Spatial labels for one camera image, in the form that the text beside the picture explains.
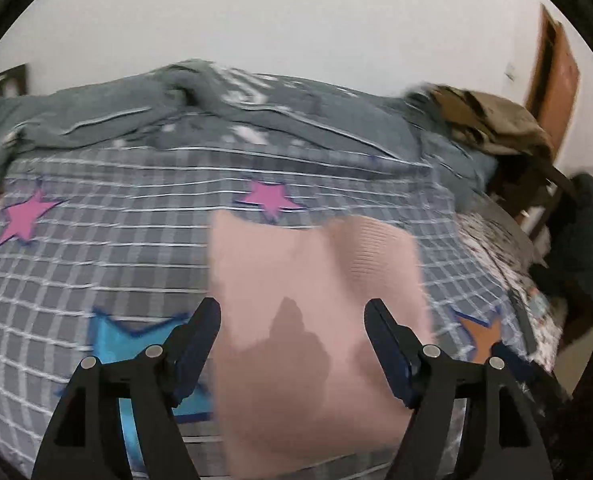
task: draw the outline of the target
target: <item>gray blanket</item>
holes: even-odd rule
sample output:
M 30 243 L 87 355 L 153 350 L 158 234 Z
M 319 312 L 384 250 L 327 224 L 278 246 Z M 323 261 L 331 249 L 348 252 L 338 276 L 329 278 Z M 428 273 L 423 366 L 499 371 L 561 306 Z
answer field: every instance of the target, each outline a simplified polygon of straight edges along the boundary
M 481 323 L 500 315 L 504 341 L 523 353 L 504 290 L 459 242 L 453 195 L 391 104 L 200 61 L 0 100 L 0 453 L 30 475 L 84 355 L 123 358 L 113 343 L 143 345 L 165 320 L 192 313 L 208 280 L 211 212 L 267 221 L 262 208 L 239 202 L 253 182 L 285 184 L 302 206 L 280 212 L 285 227 L 361 214 L 408 230 L 419 242 L 439 345 L 469 358 L 473 345 L 455 313 Z M 93 147 L 72 150 L 85 146 Z M 107 320 L 115 332 L 99 335 Z M 208 400 L 194 399 L 184 414 L 194 417 L 177 418 L 199 474 L 226 476 L 218 426 L 205 420 L 209 367 L 202 384 Z M 444 472 L 461 423 L 459 408 Z M 382 477 L 392 453 L 336 458 L 295 475 Z M 138 460 L 132 466 L 143 475 Z
M 496 162 L 449 140 L 444 129 L 422 89 L 386 99 L 190 60 L 50 96 L 0 98 L 0 187 L 20 153 L 113 139 L 163 149 L 245 140 L 425 160 L 462 211 L 485 190 Z

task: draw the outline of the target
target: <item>pink cloth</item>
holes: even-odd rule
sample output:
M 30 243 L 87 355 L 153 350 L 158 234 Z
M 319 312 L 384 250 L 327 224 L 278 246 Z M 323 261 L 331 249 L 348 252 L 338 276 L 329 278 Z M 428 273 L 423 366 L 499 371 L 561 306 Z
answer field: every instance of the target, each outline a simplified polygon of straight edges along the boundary
M 212 386 L 233 476 L 398 445 L 411 412 L 391 394 L 363 310 L 381 298 L 431 342 L 411 235 L 361 216 L 294 230 L 217 212 L 209 259 L 223 314 Z

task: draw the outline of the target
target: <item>white wall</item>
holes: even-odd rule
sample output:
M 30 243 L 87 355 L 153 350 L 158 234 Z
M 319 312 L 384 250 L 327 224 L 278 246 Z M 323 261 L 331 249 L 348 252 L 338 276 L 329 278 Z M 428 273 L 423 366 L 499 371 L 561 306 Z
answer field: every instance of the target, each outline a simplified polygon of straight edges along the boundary
M 501 93 L 517 6 L 517 0 L 36 0 L 1 40 L 0 71 L 27 62 L 32 91 L 46 93 L 200 57 L 378 94 L 424 80 Z

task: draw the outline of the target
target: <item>wrinkled fabric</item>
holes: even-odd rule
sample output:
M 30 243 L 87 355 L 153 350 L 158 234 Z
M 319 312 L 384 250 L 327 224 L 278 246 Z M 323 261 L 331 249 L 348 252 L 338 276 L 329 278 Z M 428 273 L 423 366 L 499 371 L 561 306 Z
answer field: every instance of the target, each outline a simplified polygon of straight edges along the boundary
M 435 86 L 432 96 L 451 127 L 451 137 L 485 153 L 553 156 L 552 141 L 520 104 L 484 92 Z
M 497 168 L 494 156 L 450 138 L 450 127 L 430 93 L 429 86 L 410 90 L 403 98 L 388 100 L 410 123 L 420 156 L 432 164 L 443 186 L 455 196 L 455 210 L 467 212 L 485 193 Z
M 410 95 L 382 98 L 203 60 L 49 96 L 0 98 L 0 187 L 7 164 L 20 153 L 113 142 L 157 149 L 249 142 L 425 160 L 454 193 L 457 210 L 467 210 L 496 161 L 435 135 L 442 133 L 435 125 L 424 126 L 429 134 L 420 136 L 419 119 L 404 101 L 415 105 Z M 431 107 L 424 114 L 431 118 Z
M 363 311 L 381 298 L 433 342 L 414 237 L 363 216 L 294 230 L 219 211 L 208 250 L 222 310 L 215 415 L 231 474 L 267 478 L 396 447 L 412 412 L 385 380 Z

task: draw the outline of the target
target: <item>bed sheet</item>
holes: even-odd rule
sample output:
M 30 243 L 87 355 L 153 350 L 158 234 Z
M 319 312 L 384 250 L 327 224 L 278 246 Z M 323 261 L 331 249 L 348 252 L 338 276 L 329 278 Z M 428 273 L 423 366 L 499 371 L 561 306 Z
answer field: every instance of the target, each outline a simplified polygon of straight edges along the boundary
M 567 309 L 565 303 L 548 301 L 539 293 L 529 276 L 525 250 L 500 222 L 481 214 L 458 214 L 461 241 L 472 251 L 481 265 L 500 283 L 508 280 L 518 290 L 537 340 L 537 351 L 531 356 L 548 372 L 555 367 L 557 349 Z
M 282 183 L 302 206 L 284 211 L 278 225 L 308 228 L 362 214 L 411 232 L 435 338 L 452 356 L 468 359 L 475 350 L 455 311 L 485 321 L 502 311 L 503 340 L 523 353 L 505 290 L 459 241 L 452 196 L 430 165 L 251 144 L 23 156 L 8 170 L 3 206 L 37 193 L 36 200 L 53 206 L 36 219 L 29 245 L 15 239 L 1 245 L 8 218 L 0 211 L 0 452 L 6 459 L 30 473 L 57 392 L 93 350 L 86 335 L 97 312 L 135 330 L 198 304 L 207 285 L 209 212 L 228 209 L 265 222 L 260 206 L 238 202 L 257 181 Z M 457 412 L 447 469 L 458 450 Z M 214 421 L 183 424 L 182 434 L 201 476 L 227 476 Z M 393 452 L 359 452 L 295 474 L 384 474 Z

